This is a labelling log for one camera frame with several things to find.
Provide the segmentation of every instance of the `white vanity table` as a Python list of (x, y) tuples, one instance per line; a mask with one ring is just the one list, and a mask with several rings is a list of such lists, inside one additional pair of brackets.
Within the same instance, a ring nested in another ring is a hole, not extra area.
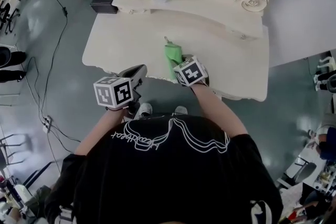
[(164, 36), (196, 55), (210, 87), (230, 99), (265, 100), (269, 39), (262, 11), (269, 0), (114, 0), (98, 14), (83, 63), (120, 72), (146, 64), (148, 76), (171, 79)]

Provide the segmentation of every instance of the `gray floor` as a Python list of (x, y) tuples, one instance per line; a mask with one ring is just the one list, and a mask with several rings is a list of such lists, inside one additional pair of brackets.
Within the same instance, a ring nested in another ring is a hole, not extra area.
[[(98, 68), (84, 66), (81, 62), (96, 13), (89, 6), (91, 0), (59, 1), (69, 12), (69, 22), (50, 75), (44, 116), (50, 115), (54, 125), (65, 134), (82, 140), (104, 113), (104, 108), (96, 104), (92, 84), (106, 74)], [(22, 15), (17, 20), (15, 30), (8, 36), (1, 33), (0, 43), (16, 44), (20, 50), (27, 52), (25, 67), (31, 57), (36, 57), (40, 72), (36, 88), (43, 97), (51, 57), (66, 19), (56, 0), (23, 0), (20, 9)], [(318, 59), (318, 56), (311, 57), (310, 66), (315, 67)], [(37, 100), (34, 89), (36, 76), (35, 66), (31, 63), (28, 68), (28, 82)], [(0, 108), (0, 125), (6, 136), (20, 134), (9, 139), (10, 143), (19, 140), (29, 142), (19, 149), (22, 152), (16, 154), (13, 160), (25, 159), (24, 163), (10, 168), (15, 176), (24, 180), (32, 171), (53, 160), (53, 157), (27, 83), (9, 82), (1, 85), (0, 93), (9, 92), (20, 92), (20, 96), (1, 100), (2, 103), (12, 104), (12, 107)], [(192, 114), (201, 113), (188, 88), (149, 79), (140, 92), (143, 94), (143, 101), (153, 103), (156, 111), (173, 111), (174, 107), (182, 104)], [(305, 131), (318, 127), (330, 100), (329, 93), (315, 92), (308, 62), (299, 60), (270, 69), (268, 98), (265, 102), (225, 102), (246, 124), (275, 179), (303, 149)], [(52, 133), (49, 137), (56, 159), (62, 160), (67, 152)], [(78, 145), (63, 136), (60, 139), (70, 151)], [(56, 179), (57, 168), (51, 165), (43, 174), (40, 183), (50, 185)]]

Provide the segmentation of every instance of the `power strip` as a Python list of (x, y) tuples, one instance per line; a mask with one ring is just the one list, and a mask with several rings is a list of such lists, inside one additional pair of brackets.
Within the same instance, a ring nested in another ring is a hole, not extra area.
[(50, 126), (51, 126), (51, 117), (47, 116), (46, 119), (43, 122), (43, 131), (48, 134), (50, 131)]

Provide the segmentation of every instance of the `green cloth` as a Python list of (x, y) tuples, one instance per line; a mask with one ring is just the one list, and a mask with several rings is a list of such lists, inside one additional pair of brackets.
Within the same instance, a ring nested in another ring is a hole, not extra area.
[(169, 41), (167, 42), (167, 45), (164, 46), (164, 53), (169, 63), (169, 70), (171, 73), (171, 78), (176, 79), (173, 68), (183, 62), (182, 47)]

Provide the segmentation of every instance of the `white wall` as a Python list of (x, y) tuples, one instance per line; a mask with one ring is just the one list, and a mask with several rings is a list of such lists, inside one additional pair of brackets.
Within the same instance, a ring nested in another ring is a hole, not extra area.
[(336, 49), (336, 0), (270, 0), (270, 66)]

